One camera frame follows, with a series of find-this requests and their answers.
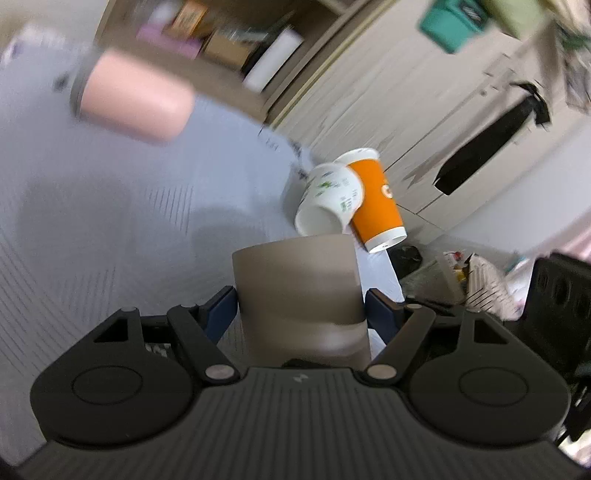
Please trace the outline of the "taupe metal tumbler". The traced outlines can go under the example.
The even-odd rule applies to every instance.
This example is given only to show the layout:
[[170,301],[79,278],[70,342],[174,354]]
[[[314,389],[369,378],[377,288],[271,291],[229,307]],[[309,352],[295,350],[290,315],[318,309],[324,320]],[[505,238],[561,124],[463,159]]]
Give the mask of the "taupe metal tumbler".
[[353,238],[298,237],[232,254],[250,360],[301,359],[360,369],[370,363],[368,324]]

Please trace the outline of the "orange paper cup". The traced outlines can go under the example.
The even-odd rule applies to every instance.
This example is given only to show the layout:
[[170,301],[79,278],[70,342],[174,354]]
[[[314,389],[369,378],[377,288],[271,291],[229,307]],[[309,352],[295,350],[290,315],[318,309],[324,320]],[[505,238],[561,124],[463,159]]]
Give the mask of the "orange paper cup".
[[349,150],[335,162],[351,168],[362,181],[363,203],[353,215],[353,227],[366,250],[373,254],[404,241],[407,230],[379,152],[373,148]]

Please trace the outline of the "white floral paper cup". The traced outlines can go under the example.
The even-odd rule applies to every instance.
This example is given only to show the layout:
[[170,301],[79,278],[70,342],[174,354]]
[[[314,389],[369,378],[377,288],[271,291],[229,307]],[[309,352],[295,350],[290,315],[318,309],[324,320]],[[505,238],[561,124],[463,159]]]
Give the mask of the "white floral paper cup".
[[311,169],[294,217],[301,236],[342,234],[363,204],[363,183],[352,168],[324,163]]

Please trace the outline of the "pile of papers and packages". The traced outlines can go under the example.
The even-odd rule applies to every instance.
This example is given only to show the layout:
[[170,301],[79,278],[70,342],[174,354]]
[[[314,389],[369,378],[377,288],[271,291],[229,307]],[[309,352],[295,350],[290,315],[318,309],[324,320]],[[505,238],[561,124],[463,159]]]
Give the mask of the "pile of papers and packages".
[[408,297],[464,305],[504,321],[516,321],[525,308],[533,261],[517,259],[503,270],[485,257],[445,252],[401,280]]

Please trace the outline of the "white patterned tablecloth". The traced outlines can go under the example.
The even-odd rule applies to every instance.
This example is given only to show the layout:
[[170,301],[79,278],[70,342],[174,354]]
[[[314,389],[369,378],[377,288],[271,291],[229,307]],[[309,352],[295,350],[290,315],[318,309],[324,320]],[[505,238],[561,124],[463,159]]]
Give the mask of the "white patterned tablecloth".
[[43,446],[35,378],[110,314],[163,314],[233,281],[236,250],[294,237],[311,155],[197,98],[146,143],[74,117],[69,52],[27,48],[1,72],[1,455]]

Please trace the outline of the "black ribbon bow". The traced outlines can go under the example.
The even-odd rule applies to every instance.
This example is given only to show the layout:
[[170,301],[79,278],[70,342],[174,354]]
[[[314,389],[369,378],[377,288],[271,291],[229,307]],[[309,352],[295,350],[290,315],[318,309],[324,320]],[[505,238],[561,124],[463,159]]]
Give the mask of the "black ribbon bow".
[[527,95],[446,160],[434,181],[435,188],[444,195],[450,196],[496,156],[530,118],[537,127],[551,124],[548,104],[536,85],[512,82],[511,86],[524,90]]

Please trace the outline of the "beige wardrobe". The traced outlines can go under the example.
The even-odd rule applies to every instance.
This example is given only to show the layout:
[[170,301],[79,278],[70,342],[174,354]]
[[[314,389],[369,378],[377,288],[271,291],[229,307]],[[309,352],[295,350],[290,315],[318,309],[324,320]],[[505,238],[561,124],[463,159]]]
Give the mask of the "beige wardrobe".
[[[543,21],[524,39],[490,25],[449,54],[420,32],[425,1],[377,9],[273,108],[273,126],[315,157],[372,147],[381,155],[409,238],[428,244],[526,174],[584,116],[565,101],[554,28]],[[454,194],[434,185],[446,159],[538,88],[551,122],[523,129]]]

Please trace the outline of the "pink tumbler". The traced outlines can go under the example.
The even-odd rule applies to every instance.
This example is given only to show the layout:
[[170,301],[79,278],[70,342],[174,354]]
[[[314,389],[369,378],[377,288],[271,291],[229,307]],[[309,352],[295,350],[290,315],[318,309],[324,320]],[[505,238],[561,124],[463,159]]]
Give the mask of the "pink tumbler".
[[194,104],[189,82],[113,48],[88,54],[70,90],[76,117],[157,143],[184,130]]

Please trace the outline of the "white paper towel roll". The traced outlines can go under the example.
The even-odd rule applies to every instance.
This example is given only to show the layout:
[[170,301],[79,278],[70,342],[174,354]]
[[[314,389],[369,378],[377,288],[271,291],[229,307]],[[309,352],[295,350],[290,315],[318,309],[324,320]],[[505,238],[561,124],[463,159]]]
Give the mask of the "white paper towel roll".
[[294,29],[286,28],[281,31],[243,79],[245,88],[256,93],[263,91],[303,42],[304,38]]

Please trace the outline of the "wooden shelf unit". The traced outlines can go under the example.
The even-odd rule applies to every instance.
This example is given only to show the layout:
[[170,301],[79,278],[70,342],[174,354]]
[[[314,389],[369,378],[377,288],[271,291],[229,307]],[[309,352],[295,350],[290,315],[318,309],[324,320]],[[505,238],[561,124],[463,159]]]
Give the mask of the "wooden shelf unit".
[[95,39],[276,120],[387,1],[110,1]]

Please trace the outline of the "small cardboard box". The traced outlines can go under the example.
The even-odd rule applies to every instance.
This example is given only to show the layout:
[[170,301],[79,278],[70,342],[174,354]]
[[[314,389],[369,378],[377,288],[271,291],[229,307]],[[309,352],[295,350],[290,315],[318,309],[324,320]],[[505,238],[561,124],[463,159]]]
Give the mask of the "small cardboard box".
[[240,70],[257,44],[230,40],[218,31],[213,32],[202,48],[202,56],[233,70]]

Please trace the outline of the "pink flat box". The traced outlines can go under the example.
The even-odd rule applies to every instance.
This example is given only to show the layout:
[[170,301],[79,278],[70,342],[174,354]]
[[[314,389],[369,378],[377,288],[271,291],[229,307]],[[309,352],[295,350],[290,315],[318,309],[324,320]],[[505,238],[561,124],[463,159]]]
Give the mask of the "pink flat box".
[[162,25],[144,24],[135,38],[191,60],[200,54],[202,47],[202,42],[198,39],[179,40],[166,35]]

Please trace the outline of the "teal pouch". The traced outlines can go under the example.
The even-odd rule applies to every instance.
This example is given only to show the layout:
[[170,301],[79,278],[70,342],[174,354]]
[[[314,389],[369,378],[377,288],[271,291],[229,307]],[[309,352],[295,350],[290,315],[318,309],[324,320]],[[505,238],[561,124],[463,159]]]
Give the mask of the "teal pouch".
[[485,30],[489,19],[479,1],[437,0],[422,18],[419,29],[446,53],[455,54]]

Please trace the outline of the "green cushion bag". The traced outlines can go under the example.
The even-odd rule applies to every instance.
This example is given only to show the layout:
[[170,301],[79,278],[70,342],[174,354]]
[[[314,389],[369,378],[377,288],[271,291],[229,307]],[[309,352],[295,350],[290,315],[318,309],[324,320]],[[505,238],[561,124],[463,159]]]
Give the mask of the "green cushion bag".
[[546,9],[537,0],[482,0],[481,4],[507,35],[523,40],[545,19]]

